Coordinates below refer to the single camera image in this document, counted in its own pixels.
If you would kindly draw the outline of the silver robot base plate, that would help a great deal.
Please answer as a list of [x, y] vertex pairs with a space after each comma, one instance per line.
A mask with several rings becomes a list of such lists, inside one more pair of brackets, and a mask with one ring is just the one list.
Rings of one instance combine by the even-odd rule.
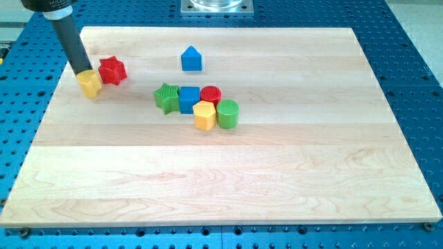
[[183, 16], [253, 15], [253, 0], [181, 0]]

